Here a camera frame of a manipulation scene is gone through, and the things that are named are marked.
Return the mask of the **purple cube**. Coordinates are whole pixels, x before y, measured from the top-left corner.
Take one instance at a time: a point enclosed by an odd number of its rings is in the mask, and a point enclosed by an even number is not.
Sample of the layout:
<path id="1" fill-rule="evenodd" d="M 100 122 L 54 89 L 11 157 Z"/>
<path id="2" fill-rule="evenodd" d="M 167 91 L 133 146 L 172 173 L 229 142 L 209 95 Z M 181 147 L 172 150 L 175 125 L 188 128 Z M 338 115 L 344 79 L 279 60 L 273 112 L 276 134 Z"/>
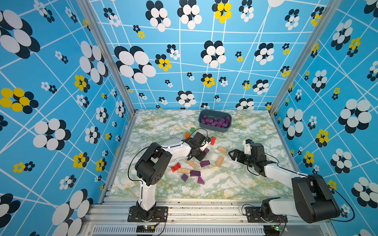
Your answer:
<path id="1" fill-rule="evenodd" d="M 186 175 L 186 174 L 183 174 L 182 176 L 181 176 L 181 179 L 184 181 L 184 182 L 186 182 L 187 180 L 188 180 L 188 175 Z"/>

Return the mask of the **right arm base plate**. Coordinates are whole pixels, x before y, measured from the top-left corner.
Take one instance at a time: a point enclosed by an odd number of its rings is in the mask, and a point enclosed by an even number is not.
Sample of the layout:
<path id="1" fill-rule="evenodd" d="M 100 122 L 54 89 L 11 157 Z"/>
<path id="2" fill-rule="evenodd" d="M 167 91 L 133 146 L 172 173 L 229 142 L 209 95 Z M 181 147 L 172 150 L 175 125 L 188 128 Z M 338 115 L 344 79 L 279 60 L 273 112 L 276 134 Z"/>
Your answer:
<path id="1" fill-rule="evenodd" d="M 243 207 L 243 214 L 249 223 L 287 223 L 288 219 L 285 215 L 276 215 L 267 209 L 261 207 L 247 206 Z"/>

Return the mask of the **purple triangle block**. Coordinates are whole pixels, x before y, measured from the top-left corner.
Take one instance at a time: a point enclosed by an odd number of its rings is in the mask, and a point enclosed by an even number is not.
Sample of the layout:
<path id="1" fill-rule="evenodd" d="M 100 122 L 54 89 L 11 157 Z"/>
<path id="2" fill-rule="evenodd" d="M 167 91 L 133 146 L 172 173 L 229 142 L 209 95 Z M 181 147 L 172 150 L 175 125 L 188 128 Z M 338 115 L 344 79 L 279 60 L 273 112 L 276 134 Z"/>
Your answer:
<path id="1" fill-rule="evenodd" d="M 197 182 L 198 182 L 198 184 L 205 184 L 204 180 L 202 179 L 202 177 L 198 177 Z"/>

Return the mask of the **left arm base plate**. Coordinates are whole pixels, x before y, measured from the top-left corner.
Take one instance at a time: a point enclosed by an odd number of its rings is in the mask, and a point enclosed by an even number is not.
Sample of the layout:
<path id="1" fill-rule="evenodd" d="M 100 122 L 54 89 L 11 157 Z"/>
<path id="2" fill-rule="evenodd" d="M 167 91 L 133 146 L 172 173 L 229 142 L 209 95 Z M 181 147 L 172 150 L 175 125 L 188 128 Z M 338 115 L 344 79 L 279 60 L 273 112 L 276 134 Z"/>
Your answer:
<path id="1" fill-rule="evenodd" d="M 153 222 L 161 223 L 166 222 L 168 217 L 168 207 L 152 207 L 150 210 L 145 211 L 141 207 L 132 206 L 129 208 L 128 222 Z"/>

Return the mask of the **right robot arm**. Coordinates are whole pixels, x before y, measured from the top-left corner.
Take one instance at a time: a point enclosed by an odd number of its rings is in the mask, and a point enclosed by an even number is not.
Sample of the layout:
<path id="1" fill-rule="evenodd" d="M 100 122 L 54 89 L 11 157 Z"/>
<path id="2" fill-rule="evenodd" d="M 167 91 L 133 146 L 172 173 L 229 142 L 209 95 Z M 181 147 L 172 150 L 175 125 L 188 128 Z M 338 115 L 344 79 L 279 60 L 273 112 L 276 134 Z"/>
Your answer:
<path id="1" fill-rule="evenodd" d="M 252 156 L 234 149 L 228 155 L 233 161 L 254 168 L 259 176 L 273 179 L 292 190 L 292 199 L 270 198 L 262 202 L 260 212 L 265 221 L 286 215 L 314 223 L 340 216 L 340 208 L 322 176 L 291 171 L 267 160 L 266 154 Z"/>

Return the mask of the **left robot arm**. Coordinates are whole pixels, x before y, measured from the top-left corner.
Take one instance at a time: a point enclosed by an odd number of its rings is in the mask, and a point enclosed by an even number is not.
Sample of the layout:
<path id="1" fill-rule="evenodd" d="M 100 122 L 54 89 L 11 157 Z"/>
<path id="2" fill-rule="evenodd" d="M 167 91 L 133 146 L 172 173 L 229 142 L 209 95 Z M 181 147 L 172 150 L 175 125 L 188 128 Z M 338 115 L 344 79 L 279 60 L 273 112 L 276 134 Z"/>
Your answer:
<path id="1" fill-rule="evenodd" d="M 138 217 L 149 221 L 156 212 L 156 184 L 163 177 L 166 168 L 172 158 L 187 157 L 202 161 L 209 145 L 208 138 L 189 138 L 184 142 L 172 146 L 163 147 L 158 143 L 152 143 L 136 163 L 136 173 L 140 185 L 140 196 L 136 203 Z"/>

